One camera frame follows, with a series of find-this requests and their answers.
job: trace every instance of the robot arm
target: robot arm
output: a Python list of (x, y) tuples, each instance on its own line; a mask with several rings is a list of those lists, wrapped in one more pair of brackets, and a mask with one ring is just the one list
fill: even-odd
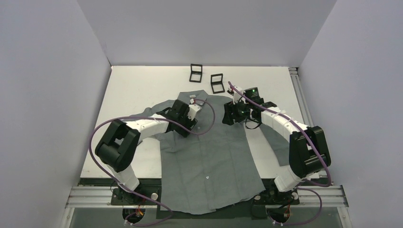
[[(276, 113), (282, 113), (274, 103), (264, 102), (263, 98), (259, 96), (257, 87), (247, 90), (242, 90), (239, 87), (236, 87), (236, 89), (259, 105)], [(245, 119), (255, 120), (271, 127), (289, 142), (289, 166), (285, 172), (274, 179), (279, 192), (293, 190), (303, 179), (323, 169), (319, 158), (313, 153), (312, 148), (307, 145), (307, 141), (300, 130), (292, 125), (290, 120), (278, 114), (263, 111), (255, 105), (247, 103), (244, 98), (234, 93), (231, 88), (228, 92), (234, 95), (234, 98), (231, 102), (224, 105), (225, 115), (222, 120), (223, 124), (233, 125)], [(331, 160), (323, 130), (318, 126), (309, 127), (298, 121), (295, 121), (295, 123), (307, 133), (318, 149), (322, 159), (329, 166)]]
[(130, 190), (135, 190), (140, 181), (131, 163), (139, 142), (153, 135), (170, 131), (176, 131), (183, 137), (189, 135), (189, 132), (173, 123), (157, 119), (169, 119), (191, 130), (197, 123), (195, 117), (200, 110), (197, 104), (186, 104), (176, 100), (172, 107), (150, 116), (153, 120), (141, 119), (129, 122), (114, 120), (96, 146), (95, 154), (108, 166), (121, 184)]

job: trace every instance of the gray wall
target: gray wall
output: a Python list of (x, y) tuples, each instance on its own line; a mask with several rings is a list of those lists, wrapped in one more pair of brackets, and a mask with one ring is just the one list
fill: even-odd
[(299, 70), (356, 228), (403, 227), (403, 1), (338, 0)]
[(300, 66), (336, 0), (78, 0), (112, 65)]
[(58, 227), (109, 63), (75, 0), (0, 1), (1, 227)]

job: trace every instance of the purple cable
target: purple cable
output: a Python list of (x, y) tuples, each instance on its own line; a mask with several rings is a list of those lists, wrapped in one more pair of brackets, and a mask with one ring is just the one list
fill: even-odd
[(267, 108), (265, 108), (265, 107), (263, 107), (263, 106), (261, 106), (261, 105), (255, 103), (254, 101), (252, 101), (252, 100), (250, 100), (249, 98), (247, 98), (247, 97), (246, 97), (244, 94), (242, 94), (240, 91), (238, 91), (238, 90), (231, 84), (231, 82), (228, 82), (228, 84), (230, 85), (231, 89), (235, 90), (235, 92), (237, 92), (239, 95), (241, 95), (241, 96), (242, 96), (243, 98), (245, 98), (247, 101), (249, 101), (251, 104), (254, 104), (255, 106), (259, 107), (259, 108), (262, 109), (262, 110), (271, 112), (271, 113), (273, 113), (273, 114), (278, 114), (279, 116), (283, 117), (284, 119), (289, 120), (290, 123), (291, 123), (292, 125), (294, 125), (294, 126), (302, 133), (302, 135), (307, 139), (308, 144), (312, 147), (312, 150), (314, 151), (315, 155), (317, 156), (317, 158), (319, 159), (320, 163), (322, 164), (323, 168), (324, 168), (325, 171), (326, 171), (326, 175), (327, 175), (327, 184), (319, 184), (319, 183), (313, 182), (313, 181), (311, 181), (311, 180), (305, 180), (305, 181), (307, 181), (307, 182), (309, 182), (309, 183), (311, 183), (311, 184), (313, 184), (313, 185), (319, 186), (319, 187), (329, 187), (329, 186), (332, 185), (332, 179), (331, 179), (331, 177), (330, 177), (330, 172), (329, 172), (329, 169), (328, 169), (327, 166), (326, 166), (325, 161), (324, 161), (324, 160), (322, 159), (322, 157), (320, 156), (319, 151), (316, 149), (316, 147), (315, 147), (314, 143), (312, 142), (312, 140), (311, 140), (311, 139), (309, 138), (309, 136), (305, 133), (305, 131), (302, 130), (302, 128), (301, 128), (300, 126), (298, 126), (297, 123), (295, 123), (295, 122), (294, 122), (293, 120), (291, 120), (288, 116), (286, 116), (286, 115), (284, 115), (284, 114), (282, 114), (282, 113), (277, 113), (277, 112), (275, 112), (275, 111), (273, 111), (273, 110), (267, 109)]
[[(317, 195), (317, 197), (319, 198), (319, 211), (316, 213), (316, 215), (314, 217), (312, 217), (311, 219), (309, 219), (307, 221), (296, 222), (296, 223), (283, 223), (283, 226), (300, 226), (300, 225), (308, 224), (308, 223), (312, 222), (313, 220), (317, 219), (317, 217), (319, 217), (320, 213), (322, 212), (322, 198), (319, 196), (319, 194), (317, 192), (315, 192), (312, 189), (304, 189), (304, 188), (297, 188), (297, 189), (298, 190), (303, 190), (303, 191), (310, 191), (310, 192), (313, 192), (315, 195)], [(277, 222), (275, 220), (273, 220), (273, 221), (274, 221), (274, 223), (281, 225), (280, 222)]]
[[(111, 177), (114, 181), (116, 181), (116, 183), (118, 183), (118, 185), (119, 185), (119, 183), (120, 183), (119, 180), (118, 180), (116, 177), (114, 177), (110, 172), (108, 172), (104, 167), (102, 167), (101, 164), (99, 164), (99, 162), (95, 159), (94, 153), (93, 153), (93, 151), (92, 151), (92, 149), (91, 149), (91, 142), (92, 142), (92, 139), (94, 138), (95, 132), (97, 132), (97, 131), (99, 130), (99, 128), (101, 128), (101, 127), (104, 126), (105, 124), (108, 124), (108, 123), (110, 123), (110, 122), (112, 122), (112, 121), (114, 121), (114, 120), (122, 120), (122, 119), (143, 119), (143, 120), (167, 121), (167, 122), (173, 123), (173, 124), (175, 124), (175, 125), (177, 125), (177, 126), (183, 128), (185, 131), (187, 131), (187, 132), (189, 132), (189, 133), (191, 133), (191, 134), (194, 134), (194, 135), (203, 135), (203, 134), (206, 134), (206, 133), (213, 127), (214, 122), (215, 122), (215, 111), (214, 111), (214, 108), (213, 108), (213, 106), (212, 106), (209, 102), (207, 102), (207, 101), (205, 101), (205, 100), (196, 99), (196, 98), (195, 98), (194, 100), (195, 100), (195, 101), (202, 101), (202, 102), (205, 102), (206, 104), (208, 104), (208, 106), (210, 106), (210, 108), (211, 108), (211, 110), (212, 110), (212, 112), (213, 112), (213, 121), (212, 121), (211, 125), (209, 126), (209, 128), (208, 128), (206, 131), (204, 131), (204, 132), (202, 132), (202, 133), (195, 133), (195, 132), (190, 131), (189, 129), (187, 129), (186, 127), (184, 127), (183, 125), (181, 125), (180, 123), (177, 123), (177, 122), (172, 121), (172, 120), (164, 119), (164, 118), (152, 118), (152, 117), (140, 117), (140, 116), (138, 116), (138, 117), (122, 116), (122, 117), (110, 119), (110, 120), (107, 120), (107, 121), (101, 123), (100, 125), (98, 125), (98, 126), (94, 129), (94, 131), (90, 134), (90, 136), (89, 136), (88, 150), (89, 150), (89, 154), (90, 154), (92, 160), (94, 160), (95, 164), (96, 164), (103, 172), (105, 172), (109, 177)], [(128, 191), (128, 192), (130, 192), (130, 193), (132, 193), (132, 194), (134, 194), (134, 195), (136, 195), (136, 196), (139, 196), (139, 197), (141, 197), (141, 198), (143, 198), (143, 199), (146, 199), (146, 200), (148, 200), (148, 201), (150, 201), (150, 202), (152, 202), (152, 203), (158, 204), (158, 205), (160, 205), (160, 206), (166, 208), (166, 209), (171, 213), (169, 216), (167, 216), (167, 217), (165, 217), (165, 218), (163, 218), (163, 219), (161, 219), (161, 220), (158, 220), (158, 221), (155, 221), (155, 222), (151, 222), (151, 223), (147, 223), (147, 224), (133, 224), (133, 226), (135, 226), (135, 227), (148, 227), (148, 226), (152, 226), (152, 225), (161, 223), (161, 222), (163, 222), (163, 221), (166, 221), (166, 220), (168, 220), (168, 219), (170, 219), (170, 218), (172, 217), (173, 211), (172, 211), (168, 206), (166, 206), (165, 204), (160, 203), (160, 202), (158, 202), (158, 201), (156, 201), (156, 200), (153, 200), (153, 199), (151, 199), (151, 198), (149, 198), (149, 197), (147, 197), (147, 196), (145, 196), (145, 195), (142, 195), (142, 194), (140, 194), (140, 193), (137, 193), (137, 192), (135, 192), (135, 191), (132, 191), (132, 190), (130, 190), (128, 187), (126, 187), (126, 186), (124, 186), (124, 185), (119, 185), (119, 186), (120, 186), (122, 189), (124, 189), (124, 190), (126, 190), (126, 191)], [(128, 216), (125, 218), (125, 220), (127, 220), (128, 218), (130, 218), (130, 216), (132, 216), (132, 215), (134, 215), (134, 214), (135, 214), (135, 213), (132, 213), (132, 214), (128, 215)]]

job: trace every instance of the purple wire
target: purple wire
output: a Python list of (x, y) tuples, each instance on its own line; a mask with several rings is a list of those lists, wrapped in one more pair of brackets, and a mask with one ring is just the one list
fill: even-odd
[(320, 213), (322, 212), (322, 198), (319, 196), (319, 194), (317, 192), (315, 192), (312, 189), (305, 189), (305, 188), (297, 188), (298, 190), (303, 190), (303, 191), (310, 191), (313, 192), (315, 195), (317, 195), (317, 197), (319, 198), (319, 211), (316, 213), (316, 215), (314, 217), (312, 217), (311, 219), (304, 221), (304, 222), (296, 222), (296, 223), (283, 223), (283, 226), (300, 226), (300, 225), (305, 225), (308, 224), (310, 222), (312, 222), (313, 220), (317, 219), (317, 217), (319, 217)]
[[(196, 99), (196, 98), (195, 98), (194, 100), (195, 100), (195, 101), (202, 101), (202, 102), (205, 102), (208, 106), (210, 106), (210, 108), (211, 108), (211, 110), (212, 110), (212, 112), (213, 112), (213, 121), (212, 121), (211, 125), (209, 126), (209, 128), (208, 128), (206, 131), (204, 131), (204, 132), (202, 132), (202, 133), (195, 133), (195, 132), (190, 131), (189, 129), (187, 129), (186, 127), (184, 127), (183, 125), (181, 125), (180, 123), (177, 123), (177, 122), (172, 121), (172, 120), (164, 119), (164, 118), (152, 118), (152, 117), (144, 117), (144, 116), (138, 116), (138, 117), (122, 116), (122, 117), (110, 119), (110, 120), (107, 120), (107, 121), (101, 123), (100, 125), (98, 125), (98, 126), (94, 129), (94, 131), (90, 134), (90, 136), (89, 136), (88, 150), (89, 150), (89, 154), (90, 154), (92, 160), (94, 160), (95, 164), (96, 164), (103, 172), (105, 172), (110, 178), (112, 178), (114, 181), (116, 181), (116, 183), (118, 183), (118, 184), (120, 183), (119, 180), (118, 180), (116, 177), (114, 177), (110, 172), (108, 172), (104, 167), (102, 167), (101, 164), (99, 164), (99, 162), (95, 159), (94, 153), (93, 153), (93, 151), (92, 151), (92, 149), (91, 149), (91, 143), (92, 143), (92, 139), (94, 138), (95, 132), (97, 132), (97, 131), (99, 130), (99, 128), (101, 128), (101, 127), (104, 126), (105, 124), (108, 124), (108, 123), (110, 123), (110, 122), (112, 122), (112, 121), (114, 121), (114, 120), (122, 120), (122, 119), (143, 119), (143, 120), (167, 121), (167, 122), (173, 123), (173, 124), (175, 124), (175, 125), (177, 125), (177, 126), (183, 128), (185, 131), (187, 131), (187, 132), (189, 132), (189, 133), (191, 133), (191, 134), (194, 134), (194, 135), (203, 135), (203, 134), (206, 134), (206, 133), (214, 126), (214, 122), (215, 122), (215, 111), (214, 111), (214, 108), (213, 108), (213, 106), (212, 106), (209, 102), (207, 102), (207, 101), (205, 101), (205, 100)], [(132, 190), (130, 190), (128, 187), (126, 187), (125, 185), (119, 185), (119, 186), (120, 186), (122, 189), (124, 189), (124, 190), (126, 190), (126, 191), (128, 191), (128, 192), (130, 192), (130, 193), (132, 193), (132, 194), (134, 194), (134, 195), (136, 195), (136, 196), (139, 196), (139, 197), (141, 197), (141, 198), (143, 198), (143, 199), (146, 199), (146, 200), (148, 200), (148, 201), (150, 201), (150, 202), (152, 202), (152, 203), (158, 204), (158, 205), (160, 205), (160, 206), (166, 208), (166, 209), (170, 212), (170, 215), (169, 215), (169, 216), (167, 216), (167, 217), (165, 217), (165, 218), (163, 218), (163, 219), (161, 219), (161, 220), (158, 220), (158, 221), (155, 221), (155, 222), (151, 222), (151, 223), (147, 223), (147, 224), (133, 224), (133, 226), (136, 226), (136, 227), (148, 227), (148, 226), (152, 226), (152, 225), (161, 223), (161, 222), (163, 222), (163, 221), (166, 221), (166, 220), (168, 220), (168, 219), (170, 219), (170, 218), (172, 217), (173, 211), (172, 211), (168, 206), (166, 206), (165, 204), (160, 203), (160, 202), (158, 202), (158, 201), (156, 201), (156, 200), (153, 200), (153, 199), (151, 199), (151, 198), (149, 198), (149, 197), (147, 197), (147, 196), (145, 196), (145, 195), (142, 195), (142, 194), (140, 194), (140, 193), (137, 193), (137, 192), (135, 192), (135, 191), (132, 191)], [(135, 214), (135, 213), (129, 214), (129, 215), (125, 218), (125, 220), (127, 220), (128, 218), (130, 218), (130, 216), (132, 216), (132, 215), (134, 215), (134, 214)]]
[(228, 84), (230, 85), (230, 87), (231, 87), (233, 90), (235, 90), (235, 92), (237, 92), (239, 95), (241, 95), (241, 96), (242, 96), (243, 98), (245, 98), (247, 101), (249, 101), (251, 104), (254, 104), (255, 106), (259, 107), (259, 108), (262, 109), (262, 110), (271, 112), (271, 113), (273, 113), (273, 114), (278, 114), (279, 116), (283, 117), (284, 119), (289, 120), (290, 123), (291, 123), (292, 125), (294, 125), (294, 126), (302, 133), (302, 135), (307, 139), (308, 144), (312, 147), (312, 150), (314, 151), (315, 155), (317, 156), (317, 158), (319, 159), (320, 163), (322, 164), (323, 168), (324, 168), (325, 171), (326, 171), (326, 175), (327, 175), (327, 184), (319, 184), (319, 183), (316, 183), (316, 182), (311, 181), (311, 180), (305, 180), (305, 181), (307, 181), (307, 182), (309, 182), (309, 183), (311, 183), (311, 184), (313, 184), (313, 185), (319, 186), (319, 187), (329, 187), (329, 186), (332, 185), (332, 178), (330, 177), (330, 172), (329, 172), (329, 169), (327, 168), (327, 165), (326, 165), (325, 161), (324, 161), (324, 160), (322, 159), (322, 157), (320, 156), (319, 151), (316, 149), (316, 147), (315, 147), (314, 143), (312, 142), (312, 140), (311, 140), (311, 139), (309, 138), (309, 136), (305, 133), (305, 131), (302, 130), (302, 128), (301, 128), (300, 126), (298, 126), (297, 123), (295, 123), (295, 122), (294, 122), (293, 120), (291, 120), (288, 116), (286, 116), (286, 115), (284, 115), (284, 114), (282, 114), (282, 113), (277, 113), (276, 111), (270, 110), (270, 109), (268, 109), (268, 108), (265, 108), (265, 107), (263, 107), (263, 106), (261, 106), (261, 105), (255, 103), (254, 101), (252, 101), (252, 100), (250, 100), (249, 98), (247, 98), (247, 97), (246, 97), (244, 94), (242, 94), (240, 91), (238, 91), (238, 90), (231, 84), (231, 82), (228, 82)]

